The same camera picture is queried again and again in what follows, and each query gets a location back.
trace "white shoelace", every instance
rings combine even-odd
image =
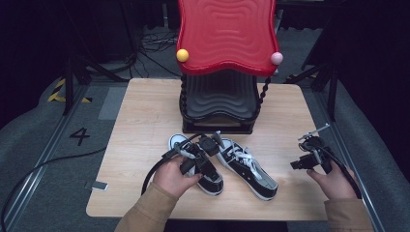
[[[246,165],[250,168],[250,171],[255,176],[255,178],[257,180],[261,180],[262,177],[257,172],[256,166],[255,166],[255,163],[254,163],[256,160],[250,154],[249,148],[245,147],[244,151],[240,151],[241,148],[234,146],[234,142],[232,140],[230,142],[231,142],[232,150],[230,152],[228,152],[227,155],[228,156],[233,155],[233,158],[230,161],[228,161],[227,163],[230,163],[233,160],[238,161],[239,159],[242,159],[242,162],[244,163],[244,165]]]

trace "number 4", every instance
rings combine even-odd
[[[70,137],[74,137],[74,138],[79,138],[78,144],[77,146],[81,146],[82,143],[82,139],[90,137],[90,135],[86,135],[85,132],[87,131],[87,129],[82,128],[80,130],[77,130],[76,132],[72,133],[70,135]]]

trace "wooden tabletop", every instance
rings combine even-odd
[[[139,198],[149,170],[168,151],[169,137],[182,132],[180,91],[180,80],[130,81],[97,177],[97,181],[108,183],[108,188],[92,192],[89,216],[121,217]],[[259,200],[239,176],[211,157],[223,176],[223,192],[211,196],[194,186],[180,198],[171,218],[326,220],[326,196],[305,170],[293,170],[290,165],[305,154],[298,147],[298,137],[313,130],[301,89],[271,84],[253,134],[222,132],[222,137],[249,147],[262,168],[278,182],[276,197]]]

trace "beige sleeve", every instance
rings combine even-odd
[[[115,232],[162,232],[178,198],[151,183],[135,205],[121,218]]]
[[[325,201],[331,231],[373,231],[365,204],[360,199]]]

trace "red plastic tray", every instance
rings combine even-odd
[[[177,51],[189,53],[186,62],[177,61],[182,73],[233,69],[270,76],[276,70],[275,0],[179,0],[179,8]]]

